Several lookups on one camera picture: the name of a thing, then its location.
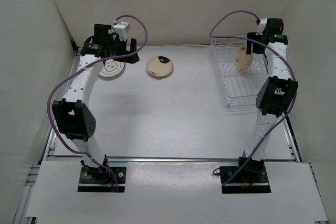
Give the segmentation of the cream plate with red seal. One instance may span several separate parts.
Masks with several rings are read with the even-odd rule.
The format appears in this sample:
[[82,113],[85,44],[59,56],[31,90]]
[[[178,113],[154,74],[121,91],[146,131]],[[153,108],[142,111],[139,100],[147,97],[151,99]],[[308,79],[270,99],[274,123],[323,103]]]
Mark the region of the cream plate with red seal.
[[235,67],[238,72],[246,72],[253,61],[253,55],[247,53],[247,45],[243,44],[236,55]]

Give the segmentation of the white green-rimmed plate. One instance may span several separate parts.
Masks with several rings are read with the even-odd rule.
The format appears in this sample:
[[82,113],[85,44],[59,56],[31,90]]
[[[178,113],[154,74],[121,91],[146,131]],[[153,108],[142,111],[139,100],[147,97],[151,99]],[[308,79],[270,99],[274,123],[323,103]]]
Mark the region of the white green-rimmed plate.
[[103,68],[99,72],[99,77],[104,79],[114,79],[122,75],[125,70],[125,63],[114,60],[105,62]]

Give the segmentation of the cream plate with dark mark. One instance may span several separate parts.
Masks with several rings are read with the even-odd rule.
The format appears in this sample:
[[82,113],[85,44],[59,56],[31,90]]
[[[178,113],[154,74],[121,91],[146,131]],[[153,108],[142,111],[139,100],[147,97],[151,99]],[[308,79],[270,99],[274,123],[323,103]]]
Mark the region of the cream plate with dark mark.
[[174,63],[165,56],[154,56],[147,61],[145,69],[150,76],[163,79],[173,73]]

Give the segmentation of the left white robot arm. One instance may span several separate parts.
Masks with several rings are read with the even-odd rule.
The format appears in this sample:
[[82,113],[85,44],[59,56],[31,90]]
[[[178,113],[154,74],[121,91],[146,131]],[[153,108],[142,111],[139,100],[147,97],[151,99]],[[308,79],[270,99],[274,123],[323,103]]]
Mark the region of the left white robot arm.
[[85,41],[80,53],[78,70],[81,73],[73,78],[63,98],[51,106],[59,132],[76,145],[83,157],[82,165],[92,171],[98,182],[108,180],[110,169],[94,137],[97,124],[88,103],[106,58],[116,57],[117,61],[126,63],[139,61],[135,52],[137,41],[127,42],[129,30],[128,22],[96,24],[94,35]]

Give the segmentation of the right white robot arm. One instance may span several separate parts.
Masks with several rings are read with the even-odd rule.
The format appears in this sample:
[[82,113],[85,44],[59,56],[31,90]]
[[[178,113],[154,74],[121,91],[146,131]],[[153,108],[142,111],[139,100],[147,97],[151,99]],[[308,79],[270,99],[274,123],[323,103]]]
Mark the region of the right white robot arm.
[[256,96],[257,121],[248,146],[238,160],[236,177],[247,182],[264,165],[270,132],[281,122],[295,100],[298,82],[286,59],[288,38],[280,18],[257,21],[258,28],[247,34],[246,55],[264,55],[268,77]]

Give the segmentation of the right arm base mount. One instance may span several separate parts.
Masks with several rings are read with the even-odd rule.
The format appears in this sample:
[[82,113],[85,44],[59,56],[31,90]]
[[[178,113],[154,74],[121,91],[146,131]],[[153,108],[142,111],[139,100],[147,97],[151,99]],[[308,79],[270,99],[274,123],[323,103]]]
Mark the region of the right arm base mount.
[[238,170],[235,166],[220,166],[213,170],[213,176],[219,176],[222,194],[270,194],[271,188],[266,168],[261,173],[242,170],[227,184],[224,183]]

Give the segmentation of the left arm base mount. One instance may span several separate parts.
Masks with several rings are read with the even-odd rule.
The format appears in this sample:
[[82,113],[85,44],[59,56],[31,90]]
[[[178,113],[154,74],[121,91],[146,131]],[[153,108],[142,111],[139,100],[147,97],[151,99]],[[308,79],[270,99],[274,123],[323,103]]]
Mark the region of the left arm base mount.
[[82,165],[78,181],[78,192],[123,193],[127,175],[126,167],[110,167],[114,175],[101,167]]

